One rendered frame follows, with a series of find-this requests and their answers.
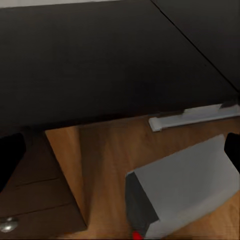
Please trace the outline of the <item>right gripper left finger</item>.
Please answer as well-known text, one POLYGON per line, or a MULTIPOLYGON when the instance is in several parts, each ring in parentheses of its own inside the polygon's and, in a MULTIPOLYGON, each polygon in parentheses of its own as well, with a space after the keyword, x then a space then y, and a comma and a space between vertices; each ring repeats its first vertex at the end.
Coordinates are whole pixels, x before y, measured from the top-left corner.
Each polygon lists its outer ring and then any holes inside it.
POLYGON ((22 133, 0 138, 0 191, 7 184, 25 153, 26 145, 22 133))

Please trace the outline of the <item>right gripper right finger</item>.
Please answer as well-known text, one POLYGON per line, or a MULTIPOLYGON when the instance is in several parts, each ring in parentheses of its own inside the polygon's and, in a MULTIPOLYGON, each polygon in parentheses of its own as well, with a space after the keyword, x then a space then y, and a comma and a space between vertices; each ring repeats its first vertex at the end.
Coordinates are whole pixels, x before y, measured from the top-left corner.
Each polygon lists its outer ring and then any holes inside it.
POLYGON ((229 133, 225 138, 224 151, 240 173, 240 135, 229 133))

